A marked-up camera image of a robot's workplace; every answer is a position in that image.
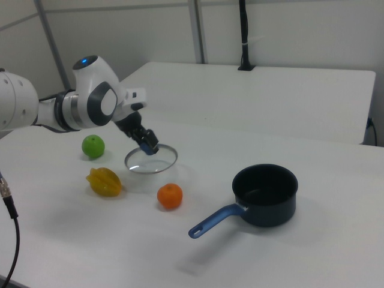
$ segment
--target green fruit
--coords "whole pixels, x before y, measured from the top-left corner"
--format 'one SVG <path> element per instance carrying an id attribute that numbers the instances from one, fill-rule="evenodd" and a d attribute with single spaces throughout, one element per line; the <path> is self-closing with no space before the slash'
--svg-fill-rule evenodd
<path id="1" fill-rule="evenodd" d="M 89 135 L 84 138 L 82 150 L 90 158 L 97 158 L 104 154 L 105 144 L 102 138 L 97 135 Z"/>

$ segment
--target black cable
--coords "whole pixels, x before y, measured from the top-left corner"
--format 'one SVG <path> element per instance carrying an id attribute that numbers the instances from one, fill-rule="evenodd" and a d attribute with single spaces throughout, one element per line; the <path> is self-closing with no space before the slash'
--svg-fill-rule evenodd
<path id="1" fill-rule="evenodd" d="M 15 225 L 15 228 L 16 228 L 16 250 L 14 252 L 14 257 L 13 257 L 13 263 L 12 263 L 12 266 L 11 266 L 11 269 L 8 273 L 8 276 L 7 278 L 5 279 L 5 282 L 3 283 L 3 285 L 1 286 L 1 288 L 6 288 L 6 286 L 8 285 L 8 283 L 10 282 L 11 280 L 11 277 L 12 277 L 12 274 L 13 274 L 13 271 L 14 271 L 14 268 L 16 267 L 16 262 L 17 262 L 17 258 L 19 256 L 19 249 L 20 249 L 20 229 L 19 229 L 19 222 L 17 220 L 17 218 L 13 219 L 14 220 L 14 225 Z"/>
<path id="2" fill-rule="evenodd" d="M 376 133 L 376 127 L 374 125 L 373 119 L 371 117 L 368 118 L 367 121 L 367 127 L 366 129 L 373 127 L 373 133 L 374 133 L 374 145 L 377 146 L 377 133 Z"/>
<path id="3" fill-rule="evenodd" d="M 374 145 L 377 146 L 376 127 L 374 126 L 373 121 L 372 121 L 372 127 L 373 127 L 373 133 L 374 133 Z"/>
<path id="4" fill-rule="evenodd" d="M 19 222 L 17 220 L 19 215 L 17 214 L 16 208 L 15 208 L 14 203 L 13 203 L 13 198 L 12 198 L 12 195 L 11 195 L 11 190 L 8 187 L 8 183 L 6 182 L 6 180 L 1 175 L 1 172 L 0 172 L 0 196 L 2 197 L 2 199 L 4 201 L 4 204 L 6 205 L 6 207 L 8 209 L 8 212 L 10 214 L 11 219 L 14 220 L 14 225 L 15 225 L 15 228 L 16 228 L 16 250 L 14 252 L 12 266 L 11 266 L 11 269 L 10 269 L 10 271 L 8 273 L 7 278 L 5 279 L 5 282 L 1 286 L 1 288 L 6 288 L 6 286 L 8 285 L 8 283 L 11 280 L 14 268 L 16 267 L 17 258 L 19 256 L 20 229 L 19 229 Z"/>
<path id="5" fill-rule="evenodd" d="M 39 102 L 42 102 L 42 101 L 46 101 L 46 100 L 50 100 L 50 99 L 55 99 L 56 96 L 57 96 L 57 94 L 53 94 L 53 95 L 48 96 L 48 97 L 46 97 L 46 98 L 39 99 L 38 101 L 39 101 Z"/>

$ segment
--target black saucepan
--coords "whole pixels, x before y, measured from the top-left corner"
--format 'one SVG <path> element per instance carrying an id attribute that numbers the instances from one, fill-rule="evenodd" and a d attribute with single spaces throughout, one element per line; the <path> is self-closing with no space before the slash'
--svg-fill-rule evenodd
<path id="1" fill-rule="evenodd" d="M 222 207 L 189 231 L 202 236 L 231 215 L 259 227 L 287 222 L 295 213 L 298 181 L 288 169 L 274 164 L 253 165 L 240 171 L 232 182 L 236 203 Z"/>

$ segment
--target white wall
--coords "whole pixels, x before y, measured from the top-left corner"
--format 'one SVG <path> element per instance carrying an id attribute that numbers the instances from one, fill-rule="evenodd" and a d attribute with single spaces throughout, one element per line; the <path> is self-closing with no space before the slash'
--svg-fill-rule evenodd
<path id="1" fill-rule="evenodd" d="M 63 90 L 32 0 L 0 0 L 0 67 L 29 79 L 39 97 Z"/>
<path id="2" fill-rule="evenodd" d="M 196 63 L 187 0 L 43 1 L 71 86 L 72 66 L 100 55 L 122 80 L 150 61 Z"/>
<path id="3" fill-rule="evenodd" d="M 249 1 L 247 14 L 253 64 L 375 71 L 370 114 L 384 146 L 383 0 Z M 238 1 L 202 0 L 202 16 L 208 63 L 238 65 Z"/>

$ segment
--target blue handle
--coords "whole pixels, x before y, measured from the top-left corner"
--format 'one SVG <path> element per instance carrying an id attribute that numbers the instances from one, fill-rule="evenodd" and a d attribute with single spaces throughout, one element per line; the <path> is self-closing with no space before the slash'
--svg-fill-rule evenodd
<path id="1" fill-rule="evenodd" d="M 196 239 L 202 236 L 205 232 L 209 231 L 211 228 L 216 226 L 218 223 L 222 222 L 225 218 L 231 215 L 242 215 L 247 210 L 246 207 L 240 206 L 239 204 L 231 204 L 224 206 L 207 219 L 200 222 L 198 225 L 194 226 L 189 232 L 188 235 Z"/>

